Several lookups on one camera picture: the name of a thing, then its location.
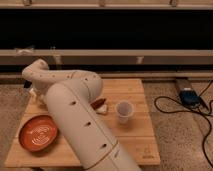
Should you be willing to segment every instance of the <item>orange plate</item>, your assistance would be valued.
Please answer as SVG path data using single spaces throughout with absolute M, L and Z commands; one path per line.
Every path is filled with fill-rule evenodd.
M 47 115 L 36 116 L 22 127 L 19 142 L 28 151 L 40 151 L 50 145 L 58 133 L 57 126 Z

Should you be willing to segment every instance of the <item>small cup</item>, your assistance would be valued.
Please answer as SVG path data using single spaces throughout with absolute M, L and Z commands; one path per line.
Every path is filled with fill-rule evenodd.
M 125 124 L 130 119 L 130 117 L 133 115 L 134 106 L 132 103 L 130 103 L 128 101 L 120 101 L 116 105 L 115 110 L 117 113 L 119 123 Z

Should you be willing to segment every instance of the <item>wooden board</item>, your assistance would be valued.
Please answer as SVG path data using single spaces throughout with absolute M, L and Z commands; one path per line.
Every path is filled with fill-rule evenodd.
M 106 4 L 152 4 L 169 5 L 169 0 L 106 0 Z
M 179 0 L 179 4 L 182 5 L 213 5 L 213 0 Z
M 106 104 L 109 110 L 106 116 L 100 115 L 100 118 L 139 165 L 158 165 L 160 157 L 141 81 L 139 79 L 104 79 L 103 81 L 104 90 L 101 97 L 107 98 Z M 135 107 L 134 115 L 126 125 L 121 125 L 116 120 L 115 105 L 120 100 L 129 100 Z M 18 142 L 20 128 L 30 118 L 41 114 L 48 115 L 46 107 L 37 106 L 30 99 L 13 139 L 5 166 L 80 166 L 79 160 L 61 134 L 42 152 L 33 154 L 20 146 Z

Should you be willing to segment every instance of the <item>terrazzo floor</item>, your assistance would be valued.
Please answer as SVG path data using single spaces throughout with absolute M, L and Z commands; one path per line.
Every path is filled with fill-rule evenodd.
M 29 168 L 5 168 L 4 160 L 8 153 L 15 130 L 27 105 L 29 94 L 21 84 L 3 84 L 0 79 L 0 171 L 31 171 Z M 200 92 L 208 82 L 193 82 L 192 85 Z M 207 131 L 207 123 L 200 116 L 190 113 L 166 115 L 158 112 L 153 105 L 156 97 L 161 95 L 177 98 L 173 82 L 145 81 L 144 89 L 156 141 L 161 157 L 160 166 L 143 167 L 144 171 L 211 171 L 201 149 L 201 140 Z M 213 85 L 203 95 L 208 101 L 213 99 Z M 162 101 L 165 110 L 176 109 L 175 104 Z M 213 135 L 206 144 L 208 155 L 213 161 Z M 82 169 L 46 168 L 45 171 L 80 171 Z

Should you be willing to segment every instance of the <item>black wall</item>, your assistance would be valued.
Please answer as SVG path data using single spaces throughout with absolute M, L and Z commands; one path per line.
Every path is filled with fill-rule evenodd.
M 213 11 L 0 10 L 0 49 L 213 49 Z

